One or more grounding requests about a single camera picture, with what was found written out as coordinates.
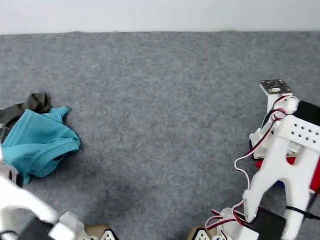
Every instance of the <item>black component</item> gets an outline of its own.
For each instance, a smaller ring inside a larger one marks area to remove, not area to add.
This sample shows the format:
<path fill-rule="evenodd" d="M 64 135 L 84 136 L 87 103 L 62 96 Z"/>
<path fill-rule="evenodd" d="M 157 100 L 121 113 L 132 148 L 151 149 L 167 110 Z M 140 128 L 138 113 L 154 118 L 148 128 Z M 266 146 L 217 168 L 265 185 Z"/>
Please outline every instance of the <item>black component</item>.
<path fill-rule="evenodd" d="M 285 218 L 262 207 L 259 207 L 255 219 L 250 223 L 250 229 L 259 233 L 257 240 L 281 240 L 285 226 Z"/>
<path fill-rule="evenodd" d="M 53 224 L 43 222 L 35 217 L 18 236 L 17 240 L 54 240 L 49 236 L 53 227 Z"/>
<path fill-rule="evenodd" d="M 250 151 L 251 151 L 253 148 L 254 148 L 254 147 L 252 146 L 252 142 L 251 142 L 251 140 L 249 140 L 249 149 L 250 149 Z M 258 161 L 258 160 L 261 160 L 261 159 L 262 159 L 261 157 L 260 157 L 260 158 L 255 158 L 253 154 L 251 154 L 251 158 L 252 158 L 253 160 L 255 160 L 255 161 Z"/>
<path fill-rule="evenodd" d="M 0 240 L 2 240 L 2 235 L 4 234 L 14 234 L 14 235 L 18 235 L 17 232 L 13 231 L 13 230 L 6 230 L 6 231 L 2 231 L 0 232 Z"/>
<path fill-rule="evenodd" d="M 308 206 L 306 207 L 306 210 L 305 210 L 307 213 L 310 212 L 310 209 L 311 209 L 312 205 L 315 203 L 315 201 L 318 197 L 318 194 L 320 194 L 320 185 L 318 186 L 318 188 L 316 189 L 316 191 L 314 192 L 314 194 L 311 196 L 311 198 L 309 200 Z"/>
<path fill-rule="evenodd" d="M 15 182 L 15 184 L 17 184 L 19 188 L 22 188 L 22 187 L 23 187 L 23 185 L 24 185 L 24 177 L 23 177 L 21 174 L 18 174 L 18 175 L 16 176 L 16 182 Z"/>
<path fill-rule="evenodd" d="M 104 232 L 106 232 L 106 231 L 110 231 L 112 233 L 112 235 L 114 236 L 114 239 L 115 240 L 119 240 L 119 238 L 117 237 L 117 235 L 115 234 L 115 232 L 111 228 L 110 229 L 106 229 Z"/>
<path fill-rule="evenodd" d="M 293 114 L 295 117 L 320 126 L 320 107 L 306 101 L 300 101 Z"/>
<path fill-rule="evenodd" d="M 271 79 L 260 81 L 261 86 L 268 94 L 290 94 L 291 88 L 282 79 Z"/>
<path fill-rule="evenodd" d="M 298 213 L 304 215 L 304 217 L 307 218 L 307 219 L 315 219 L 315 220 L 319 220 L 320 221 L 320 216 L 313 215 L 312 213 L 307 212 L 307 211 L 303 211 L 303 210 L 301 210 L 299 208 L 296 208 L 296 207 L 293 207 L 293 206 L 286 206 L 285 209 L 289 209 L 289 210 L 298 212 Z"/>

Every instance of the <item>cable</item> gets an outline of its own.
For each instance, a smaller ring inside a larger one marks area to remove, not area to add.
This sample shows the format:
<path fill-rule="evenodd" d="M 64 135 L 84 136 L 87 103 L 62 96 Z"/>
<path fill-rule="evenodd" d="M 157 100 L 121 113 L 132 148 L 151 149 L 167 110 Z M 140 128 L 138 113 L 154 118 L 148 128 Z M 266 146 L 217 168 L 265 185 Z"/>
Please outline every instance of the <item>cable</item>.
<path fill-rule="evenodd" d="M 303 211 L 303 210 L 301 210 L 299 208 L 296 208 L 296 207 L 293 207 L 293 206 L 286 206 L 285 209 L 289 209 L 289 210 L 298 212 L 298 213 L 304 215 L 304 217 L 307 218 L 307 219 L 315 219 L 315 220 L 320 221 L 320 216 L 314 215 L 314 214 L 312 214 L 310 212 Z"/>
<path fill-rule="evenodd" d="M 212 220 L 214 220 L 214 219 L 222 219 L 222 216 L 212 216 L 212 217 L 209 217 L 208 218 L 208 220 L 205 222 L 205 224 L 204 224 L 204 227 L 205 228 L 207 228 L 208 227 L 208 224 L 212 221 Z"/>
<path fill-rule="evenodd" d="M 246 180 L 247 180 L 247 190 L 250 189 L 250 178 L 249 178 L 249 175 L 248 175 L 248 173 L 247 173 L 245 170 L 237 167 L 237 163 L 238 163 L 240 160 L 249 157 L 251 154 L 253 154 L 253 153 L 258 149 L 258 147 L 261 145 L 261 143 L 266 139 L 266 137 L 267 137 L 267 136 L 269 135 L 269 133 L 271 132 L 271 130 L 272 130 L 275 122 L 276 122 L 276 121 L 279 121 L 279 120 L 281 120 L 281 119 L 278 118 L 278 117 L 276 117 L 275 120 L 273 120 L 273 122 L 272 122 L 270 128 L 268 129 L 268 131 L 266 131 L 266 133 L 265 133 L 265 134 L 262 136 L 262 138 L 257 142 L 257 144 L 254 145 L 254 147 L 253 147 L 247 154 L 245 154 L 245 155 L 242 156 L 242 157 L 239 157 L 238 159 L 236 159 L 236 160 L 234 161 L 234 168 L 235 168 L 237 171 L 243 172 L 243 173 L 245 174 L 245 177 L 246 177 Z M 242 223 L 242 222 L 239 220 L 239 218 L 236 216 L 236 214 L 235 214 L 235 209 L 238 208 L 238 207 L 240 207 L 244 202 L 245 202 L 245 200 L 243 199 L 241 202 L 239 202 L 238 204 L 236 204 L 236 205 L 234 205 L 234 206 L 232 207 L 232 214 L 233 214 L 233 216 L 234 216 L 234 219 L 236 219 L 236 221 L 237 221 L 238 223 L 240 223 L 241 225 L 243 225 L 243 223 Z"/>
<path fill-rule="evenodd" d="M 5 230 L 5 231 L 1 231 L 0 232 L 0 240 L 2 240 L 2 235 L 5 235 L 5 234 L 14 234 L 16 236 L 18 236 L 18 233 L 16 231 L 13 231 L 13 230 Z"/>
<path fill-rule="evenodd" d="M 228 240 L 227 236 L 225 235 L 225 233 L 221 230 L 222 235 L 224 236 L 225 240 Z"/>
<path fill-rule="evenodd" d="M 266 119 L 270 118 L 271 112 L 272 112 L 272 110 L 274 110 L 276 103 L 279 103 L 279 102 L 281 102 L 283 100 L 286 100 L 286 99 L 289 99 L 289 98 L 293 98 L 293 99 L 296 99 L 297 101 L 299 101 L 299 99 L 296 96 L 293 96 L 293 95 L 285 95 L 285 96 L 279 97 L 277 100 L 274 101 L 271 110 L 264 116 L 260 128 L 262 128 L 267 123 Z"/>
<path fill-rule="evenodd" d="M 216 216 L 221 216 L 221 213 L 219 211 L 216 211 L 214 209 L 211 209 L 211 212 Z"/>
<path fill-rule="evenodd" d="M 226 220 L 218 221 L 216 223 L 213 223 L 213 224 L 207 226 L 206 229 L 207 230 L 211 230 L 211 229 L 214 229 L 217 226 L 220 226 L 222 224 L 226 224 L 226 223 L 229 223 L 229 222 L 233 222 L 233 221 L 236 221 L 236 220 L 234 218 L 229 218 L 229 219 L 226 219 Z"/>
<path fill-rule="evenodd" d="M 272 116 L 272 114 L 276 113 L 276 112 L 281 112 L 285 115 L 288 115 L 287 112 L 283 109 L 283 108 L 277 108 L 277 109 L 271 109 L 263 118 L 262 124 L 261 124 L 261 129 L 264 127 L 264 125 L 267 123 L 267 121 L 270 119 L 270 117 Z"/>
<path fill-rule="evenodd" d="M 311 209 L 312 205 L 315 203 L 319 193 L 320 193 L 320 185 L 318 186 L 318 188 L 316 189 L 314 194 L 311 196 L 310 201 L 308 203 L 308 206 L 306 207 L 306 210 L 305 210 L 306 212 L 308 212 L 308 213 L 310 212 L 310 209 Z"/>

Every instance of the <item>red wire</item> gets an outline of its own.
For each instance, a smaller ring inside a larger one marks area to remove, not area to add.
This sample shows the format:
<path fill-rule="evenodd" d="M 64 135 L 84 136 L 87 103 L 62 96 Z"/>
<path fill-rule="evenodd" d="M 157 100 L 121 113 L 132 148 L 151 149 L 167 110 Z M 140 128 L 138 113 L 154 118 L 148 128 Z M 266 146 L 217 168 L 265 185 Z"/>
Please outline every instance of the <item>red wire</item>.
<path fill-rule="evenodd" d="M 234 218 L 226 219 L 226 220 L 222 220 L 222 221 L 218 221 L 218 222 L 216 222 L 216 223 L 208 226 L 206 229 L 207 229 L 207 230 L 211 230 L 211 229 L 214 229 L 215 227 L 217 227 L 217 226 L 219 226 L 219 225 L 221 225 L 221 224 L 225 224 L 225 223 L 233 222 L 233 221 L 235 221 Z"/>
<path fill-rule="evenodd" d="M 277 102 L 279 102 L 280 100 L 282 100 L 282 99 L 284 99 L 286 97 L 288 97 L 288 96 L 287 95 L 286 96 L 281 96 L 277 100 L 275 100 L 274 103 L 277 103 Z"/>
<path fill-rule="evenodd" d="M 214 209 L 211 209 L 211 212 L 216 215 L 216 216 L 220 216 L 220 212 L 214 210 Z"/>

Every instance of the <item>red component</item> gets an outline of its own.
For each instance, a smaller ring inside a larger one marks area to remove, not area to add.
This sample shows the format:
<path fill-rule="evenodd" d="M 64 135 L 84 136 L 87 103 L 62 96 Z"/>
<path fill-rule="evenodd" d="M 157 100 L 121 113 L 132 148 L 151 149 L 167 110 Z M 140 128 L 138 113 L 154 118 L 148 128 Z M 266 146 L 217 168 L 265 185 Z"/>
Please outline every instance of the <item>red component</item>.
<path fill-rule="evenodd" d="M 289 164 L 293 165 L 295 163 L 296 158 L 295 157 L 287 157 L 286 160 L 287 160 L 287 162 Z M 258 161 L 256 161 L 255 165 L 258 168 L 260 168 L 261 165 L 262 165 L 262 162 L 263 162 L 263 159 L 262 160 L 258 160 Z M 319 161 L 318 161 L 318 165 L 316 166 L 316 169 L 315 169 L 314 174 L 313 174 L 313 179 L 312 179 L 311 184 L 310 184 L 310 189 L 313 190 L 313 191 L 317 191 L 319 186 L 320 186 L 320 158 L 319 158 Z"/>

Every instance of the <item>dark gray cloth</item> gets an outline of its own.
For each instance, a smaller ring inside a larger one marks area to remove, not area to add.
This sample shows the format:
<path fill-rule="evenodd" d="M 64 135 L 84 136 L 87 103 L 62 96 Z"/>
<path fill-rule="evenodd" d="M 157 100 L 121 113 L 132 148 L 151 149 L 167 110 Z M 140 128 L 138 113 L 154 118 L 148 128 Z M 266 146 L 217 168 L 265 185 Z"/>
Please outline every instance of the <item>dark gray cloth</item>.
<path fill-rule="evenodd" d="M 11 128 L 24 114 L 26 109 L 32 110 L 38 114 L 48 113 L 51 104 L 49 98 L 45 92 L 32 93 L 25 102 L 18 103 L 13 106 L 9 106 L 0 111 L 0 123 L 2 124 L 2 139 L 3 142 L 6 136 L 9 134 Z"/>

